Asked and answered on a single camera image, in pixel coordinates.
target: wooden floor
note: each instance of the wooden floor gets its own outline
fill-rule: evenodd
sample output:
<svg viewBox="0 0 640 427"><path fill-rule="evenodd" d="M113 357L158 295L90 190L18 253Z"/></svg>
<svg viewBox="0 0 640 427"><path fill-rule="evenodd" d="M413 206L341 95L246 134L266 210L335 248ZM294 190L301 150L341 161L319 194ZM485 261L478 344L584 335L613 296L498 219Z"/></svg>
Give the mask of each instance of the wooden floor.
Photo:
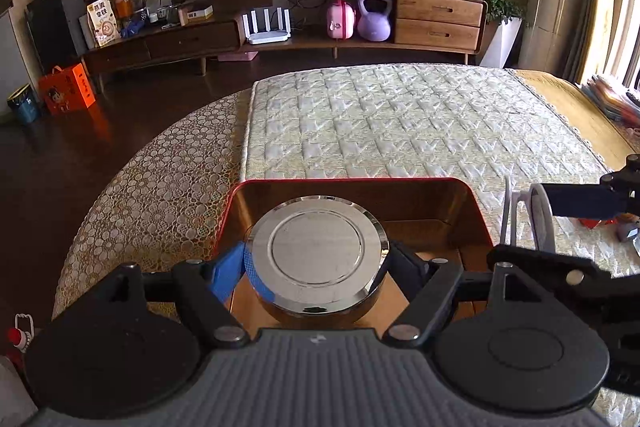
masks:
<svg viewBox="0 0 640 427"><path fill-rule="evenodd" d="M60 270L87 211L146 143L191 111L289 71L461 55L398 50L261 52L251 62L180 62L117 76L89 111L0 126L0 353L17 312L50 319Z"/></svg>

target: drawer handle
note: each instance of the drawer handle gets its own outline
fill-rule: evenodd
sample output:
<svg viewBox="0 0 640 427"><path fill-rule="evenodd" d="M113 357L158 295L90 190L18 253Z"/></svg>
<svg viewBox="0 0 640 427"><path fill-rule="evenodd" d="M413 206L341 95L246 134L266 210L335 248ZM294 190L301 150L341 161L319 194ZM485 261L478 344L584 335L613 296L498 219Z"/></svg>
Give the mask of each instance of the drawer handle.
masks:
<svg viewBox="0 0 640 427"><path fill-rule="evenodd" d="M184 39L184 42L198 42L200 37L192 37L191 39Z"/></svg>

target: yellow bedspread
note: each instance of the yellow bedspread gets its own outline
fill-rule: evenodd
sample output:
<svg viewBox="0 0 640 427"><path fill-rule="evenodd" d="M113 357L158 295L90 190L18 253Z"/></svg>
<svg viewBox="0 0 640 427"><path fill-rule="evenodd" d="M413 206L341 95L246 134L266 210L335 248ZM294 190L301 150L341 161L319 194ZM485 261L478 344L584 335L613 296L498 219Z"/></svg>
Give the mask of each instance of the yellow bedspread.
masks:
<svg viewBox="0 0 640 427"><path fill-rule="evenodd" d="M516 73L568 118L571 126L591 142L593 150L603 156L609 168L619 170L625 166L627 155L633 154L634 150L577 87L541 71L518 70Z"/></svg>

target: wooden tv cabinet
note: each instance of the wooden tv cabinet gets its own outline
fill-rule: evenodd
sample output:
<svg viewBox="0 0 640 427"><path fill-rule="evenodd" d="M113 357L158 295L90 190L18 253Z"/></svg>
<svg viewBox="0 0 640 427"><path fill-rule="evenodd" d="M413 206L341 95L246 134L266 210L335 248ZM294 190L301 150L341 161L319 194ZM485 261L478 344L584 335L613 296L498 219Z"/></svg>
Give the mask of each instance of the wooden tv cabinet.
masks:
<svg viewBox="0 0 640 427"><path fill-rule="evenodd" d="M200 58L206 73L206 57L226 52L332 48L395 48L469 55L480 50L486 3L482 0L394 0L391 36L370 42L354 34L351 39L330 39L323 26L305 26L284 42L252 45L246 42L239 14L256 7L272 6L273 0L196 0L213 5L212 21L167 30L145 29L129 39L115 41L84 54L88 73L101 86L104 73L142 68L153 64Z"/></svg>

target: metal container lid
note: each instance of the metal container lid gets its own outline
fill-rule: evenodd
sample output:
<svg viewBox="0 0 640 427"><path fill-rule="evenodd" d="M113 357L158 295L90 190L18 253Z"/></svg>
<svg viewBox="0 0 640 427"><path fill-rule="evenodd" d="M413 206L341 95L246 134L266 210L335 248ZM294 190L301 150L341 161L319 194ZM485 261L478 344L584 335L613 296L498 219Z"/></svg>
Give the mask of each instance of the metal container lid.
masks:
<svg viewBox="0 0 640 427"><path fill-rule="evenodd" d="M260 218L247 241L252 284L293 314L344 311L372 294L388 252L378 220L351 201L306 196Z"/></svg>

